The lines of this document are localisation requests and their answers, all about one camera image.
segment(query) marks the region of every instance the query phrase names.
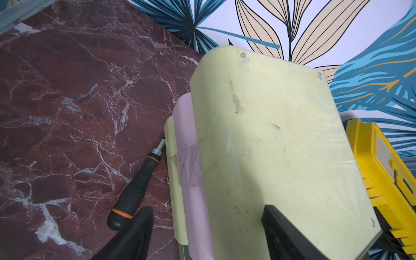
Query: leaf wallpaper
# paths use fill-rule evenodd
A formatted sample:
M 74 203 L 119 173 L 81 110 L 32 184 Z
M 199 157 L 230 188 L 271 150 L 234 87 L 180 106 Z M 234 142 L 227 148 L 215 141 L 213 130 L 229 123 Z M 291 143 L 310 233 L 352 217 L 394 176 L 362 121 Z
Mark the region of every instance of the leaf wallpaper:
M 128 1 L 201 54 L 235 45 L 322 71 L 343 119 L 375 121 L 416 156 L 411 0 Z
M 416 156 L 416 8 L 361 54 L 330 85 L 338 111 L 378 123 L 400 156 Z

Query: black handle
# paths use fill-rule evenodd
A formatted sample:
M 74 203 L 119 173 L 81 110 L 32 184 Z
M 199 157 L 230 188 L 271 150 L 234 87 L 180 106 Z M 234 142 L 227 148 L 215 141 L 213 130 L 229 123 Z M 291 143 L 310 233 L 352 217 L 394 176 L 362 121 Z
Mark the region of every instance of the black handle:
M 151 207 L 143 207 L 129 223 L 120 230 L 90 260 L 145 260 L 153 227 Z
M 107 218 L 108 227 L 113 230 L 120 230 L 133 217 L 144 198 L 147 183 L 149 182 L 153 170 L 159 164 L 160 159 L 161 157 L 157 154 L 149 154 L 143 167 L 124 187 L 117 198 L 113 210 Z

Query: beige leaf pattern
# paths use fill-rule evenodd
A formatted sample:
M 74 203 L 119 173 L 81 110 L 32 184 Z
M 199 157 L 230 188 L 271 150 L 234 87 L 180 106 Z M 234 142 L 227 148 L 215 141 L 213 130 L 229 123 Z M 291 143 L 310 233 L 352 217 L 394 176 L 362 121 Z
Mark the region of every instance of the beige leaf pattern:
M 297 31 L 299 29 L 300 19 L 302 18 L 302 15 L 310 2 L 311 0 L 295 0 L 295 9 L 293 12 L 292 23 L 292 39 L 296 37 Z
M 313 19 L 292 53 L 301 65 L 329 51 L 369 0 L 331 0 Z
M 258 0 L 277 19 L 284 22 L 286 26 L 289 21 L 289 8 L 286 0 Z
M 235 0 L 235 6 L 237 8 L 238 19 L 244 36 L 281 45 L 279 37 L 273 28 L 251 10 L 242 0 Z M 248 41 L 248 44 L 255 52 L 283 59 L 281 47 L 277 50 L 251 41 Z
M 322 71 L 327 78 L 328 84 L 331 84 L 332 80 L 334 79 L 334 75 L 342 65 L 332 65 L 332 66 L 322 66 L 316 67 L 316 70 Z

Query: scratch marks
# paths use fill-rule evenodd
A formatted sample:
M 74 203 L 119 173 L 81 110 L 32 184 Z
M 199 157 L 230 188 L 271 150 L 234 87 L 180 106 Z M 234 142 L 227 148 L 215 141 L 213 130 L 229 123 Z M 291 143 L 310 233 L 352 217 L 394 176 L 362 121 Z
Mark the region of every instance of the scratch marks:
M 231 89 L 231 93 L 233 94 L 233 102 L 234 102 L 234 105 L 235 105 L 235 113 L 239 114 L 239 113 L 244 111 L 244 108 L 241 106 L 241 101 L 238 98 L 237 94 L 235 93 L 234 85 L 233 85 L 233 82 L 231 80 L 230 80 L 230 89 Z
M 277 130 L 281 129 L 280 126 L 278 126 L 278 125 L 275 125 L 275 124 L 271 124 L 271 125 L 274 126 Z

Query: pale yellow-green block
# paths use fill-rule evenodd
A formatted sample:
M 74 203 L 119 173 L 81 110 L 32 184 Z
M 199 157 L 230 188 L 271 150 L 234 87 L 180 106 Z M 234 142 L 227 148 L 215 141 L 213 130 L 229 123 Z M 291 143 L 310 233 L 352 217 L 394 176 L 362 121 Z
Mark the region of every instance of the pale yellow-green block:
M 265 205 L 329 259 L 362 257 L 381 229 L 324 75 L 218 47 L 191 93 L 216 260 L 270 259 Z
M 165 123 L 166 157 L 168 159 L 169 188 L 171 190 L 173 232 L 175 239 L 181 245 L 188 244 L 186 234 L 185 211 L 183 209 L 183 198 L 181 181 L 179 179 L 178 151 L 176 148 L 175 126 L 173 116 Z

